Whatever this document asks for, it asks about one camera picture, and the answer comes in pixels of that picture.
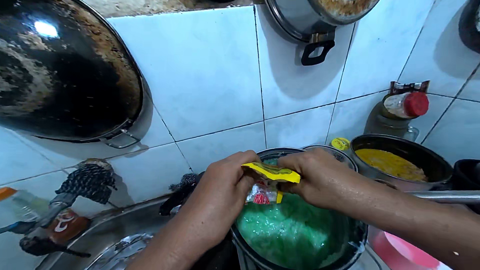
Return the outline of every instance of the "pot with yellow food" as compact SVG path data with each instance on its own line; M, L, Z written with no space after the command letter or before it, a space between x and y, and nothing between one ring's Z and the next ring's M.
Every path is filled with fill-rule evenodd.
M361 135L351 141L359 172L389 182L401 191L427 191L444 185L452 166L417 143L390 135Z

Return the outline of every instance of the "black pot handle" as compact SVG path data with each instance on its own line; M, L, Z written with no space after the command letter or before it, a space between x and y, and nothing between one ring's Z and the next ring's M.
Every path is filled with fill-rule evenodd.
M313 65L322 63L323 61L325 61L325 57L327 56L327 53L334 46L335 46L334 40L326 40L326 41L320 41L320 42L308 44L307 46L305 46L305 50L303 50L303 55L301 57L301 64L304 66L313 66ZM321 47L323 47L324 50L319 56L310 57L310 54L314 50Z

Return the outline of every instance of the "yellow packet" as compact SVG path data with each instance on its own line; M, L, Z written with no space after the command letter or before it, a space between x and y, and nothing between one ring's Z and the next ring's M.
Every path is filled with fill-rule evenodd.
M248 193L245 202L256 204L281 203L283 192L277 190L276 183L300 183L300 175L287 168L260 162L246 163L242 167L246 172L253 172L251 175L255 178L255 184Z

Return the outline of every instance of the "metal rod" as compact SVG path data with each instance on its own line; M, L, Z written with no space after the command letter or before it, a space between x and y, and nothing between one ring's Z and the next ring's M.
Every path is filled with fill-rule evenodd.
M479 190L411 191L407 193L438 203L480 204Z

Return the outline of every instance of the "white tile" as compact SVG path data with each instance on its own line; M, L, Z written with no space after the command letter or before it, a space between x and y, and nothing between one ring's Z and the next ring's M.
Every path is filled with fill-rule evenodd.
M450 164L462 159L480 159L480 103L456 99L423 145Z
M113 202L118 206L168 194L171 184L180 182L184 174L191 173L175 143L111 158L108 162L123 182L117 180L119 193L124 192L121 202Z
M478 70L465 85L458 97L480 101L480 72Z
M201 173L212 162L239 151L265 149L264 123L217 132L177 143L196 173Z
M55 190L59 189L66 179L67 174L60 171L17 181L7 186L17 190L26 190L37 197L50 201L57 195ZM111 208L110 205L102 205L84 197L78 197L72 205L73 211L85 217L91 217Z
M398 79L432 3L382 0L356 23L337 101L388 89Z
M0 127L0 185L60 168Z
M20 245L23 235L14 233L0 234L0 270L30 270L35 269L45 256L33 256L24 252Z
M410 121L410 126L416 127L420 131L419 136L415 140L417 143L423 141L425 136L432 129L433 125L435 125L435 123L440 119L442 113L447 109L448 105L453 100L453 98L431 94L428 94L427 96L430 102L427 113Z
M386 94L384 91L336 103L326 143L338 137L352 140L362 135L370 112Z
M279 35L283 30L272 21L268 7L255 7L265 118L335 102L353 24L337 28L335 47L325 62L302 66L300 59L306 43Z
M115 149L102 142L74 144L40 139L23 134L18 134L18 136L29 146L62 168L74 166L87 158L110 158L140 149L172 143L173 138L168 133L165 124L162 122L151 100L148 100L145 112L146 113L128 129L130 133L141 139L140 143L125 149Z
M253 6L109 22L175 140L263 120Z
M332 104L266 120L267 148L325 144L333 107Z
M480 62L480 55L468 49L458 34L465 2L435 2L400 77L402 83L431 80L430 93L451 97L457 94Z

